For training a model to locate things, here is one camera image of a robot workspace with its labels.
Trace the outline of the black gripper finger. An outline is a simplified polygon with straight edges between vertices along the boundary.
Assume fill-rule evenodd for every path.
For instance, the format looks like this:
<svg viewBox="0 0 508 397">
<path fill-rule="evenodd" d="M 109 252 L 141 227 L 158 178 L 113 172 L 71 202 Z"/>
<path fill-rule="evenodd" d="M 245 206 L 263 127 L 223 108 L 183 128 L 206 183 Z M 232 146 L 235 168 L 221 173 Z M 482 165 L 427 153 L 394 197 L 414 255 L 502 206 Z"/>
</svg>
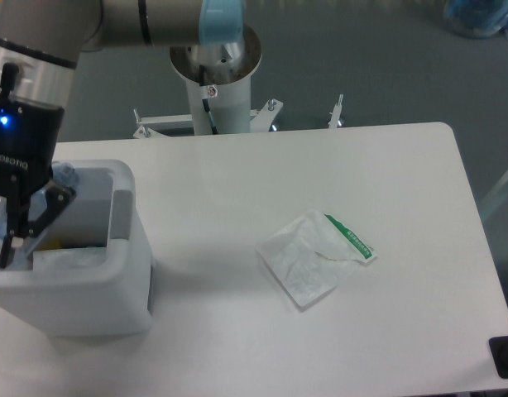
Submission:
<svg viewBox="0 0 508 397">
<path fill-rule="evenodd" d="M 14 259 L 17 250 L 12 247 L 14 239 L 39 237 L 76 198 L 75 189 L 49 179 L 42 188 L 46 205 L 40 213 L 35 213 L 35 217 L 30 218 L 31 198 L 35 195 L 22 195 L 18 177 L 11 177 L 10 181 L 11 185 L 4 195 L 7 200 L 7 229 L 0 252 L 0 269 L 6 269 Z"/>
</svg>

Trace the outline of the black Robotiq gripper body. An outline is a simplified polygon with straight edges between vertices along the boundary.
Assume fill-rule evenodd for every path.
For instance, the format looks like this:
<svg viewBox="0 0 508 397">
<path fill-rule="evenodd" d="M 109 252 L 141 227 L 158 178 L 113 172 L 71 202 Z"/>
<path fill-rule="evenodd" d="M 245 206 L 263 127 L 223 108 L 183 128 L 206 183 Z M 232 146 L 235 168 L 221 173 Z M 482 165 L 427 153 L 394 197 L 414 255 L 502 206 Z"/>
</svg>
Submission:
<svg viewBox="0 0 508 397">
<path fill-rule="evenodd" d="M 0 196 L 9 198 L 17 177 L 20 199 L 44 187 L 65 110 L 19 100 L 0 103 Z"/>
</svg>

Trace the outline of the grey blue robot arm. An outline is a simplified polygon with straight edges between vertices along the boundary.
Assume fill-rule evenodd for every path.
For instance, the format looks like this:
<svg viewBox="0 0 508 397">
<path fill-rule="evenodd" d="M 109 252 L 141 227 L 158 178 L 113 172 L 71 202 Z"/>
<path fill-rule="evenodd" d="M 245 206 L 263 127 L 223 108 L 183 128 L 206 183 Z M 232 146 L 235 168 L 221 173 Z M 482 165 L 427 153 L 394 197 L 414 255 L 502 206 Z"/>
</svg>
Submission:
<svg viewBox="0 0 508 397">
<path fill-rule="evenodd" d="M 0 269 L 74 201 L 52 159 L 80 54 L 117 45 L 217 45 L 242 36 L 239 1 L 5 1 L 0 10 Z"/>
</svg>

